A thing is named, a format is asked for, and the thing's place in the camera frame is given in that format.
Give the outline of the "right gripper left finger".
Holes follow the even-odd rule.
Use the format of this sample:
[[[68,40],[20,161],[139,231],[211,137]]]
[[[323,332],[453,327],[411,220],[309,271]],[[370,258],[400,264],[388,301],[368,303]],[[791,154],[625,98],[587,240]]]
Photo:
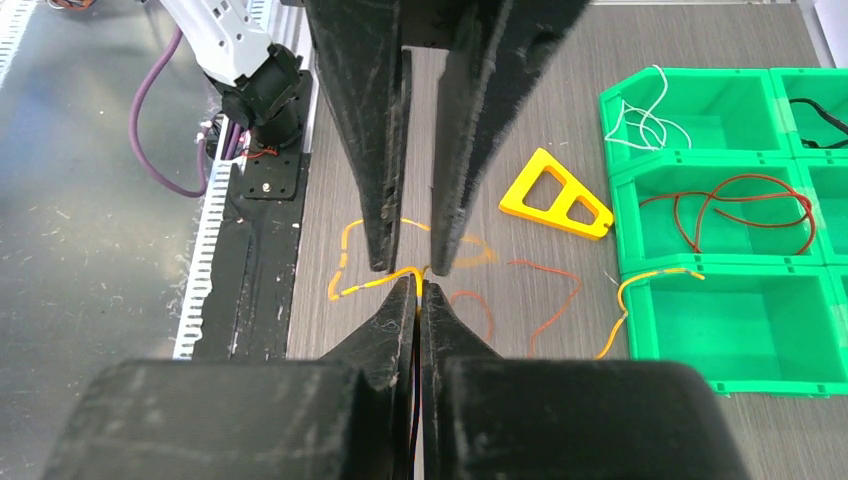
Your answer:
[[[132,360],[101,371],[47,479],[404,479],[416,283],[313,360]]]

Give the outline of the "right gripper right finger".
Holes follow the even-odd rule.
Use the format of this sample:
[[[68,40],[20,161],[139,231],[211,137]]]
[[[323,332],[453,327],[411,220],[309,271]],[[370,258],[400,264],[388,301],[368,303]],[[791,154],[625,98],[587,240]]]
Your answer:
[[[505,358],[434,283],[420,327],[427,479],[749,475],[715,396],[688,366]]]

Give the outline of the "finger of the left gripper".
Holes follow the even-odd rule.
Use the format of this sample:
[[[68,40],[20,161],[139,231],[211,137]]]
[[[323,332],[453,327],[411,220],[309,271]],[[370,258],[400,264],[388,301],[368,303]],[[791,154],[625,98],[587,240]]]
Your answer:
[[[396,268],[411,106],[398,1],[305,4],[316,71],[358,188],[370,268]]]
[[[472,1],[438,82],[430,262],[448,275],[480,183],[585,1]]]

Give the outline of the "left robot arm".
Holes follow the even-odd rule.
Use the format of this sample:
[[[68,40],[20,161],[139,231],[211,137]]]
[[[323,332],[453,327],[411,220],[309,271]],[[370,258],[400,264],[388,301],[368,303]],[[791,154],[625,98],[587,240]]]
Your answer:
[[[478,187],[524,101],[586,10],[583,1],[306,1],[315,73],[356,182],[369,262],[395,267],[415,47],[447,52],[439,79],[430,264],[449,274]],[[298,136],[301,60],[240,1],[165,10],[227,116],[267,145]]]

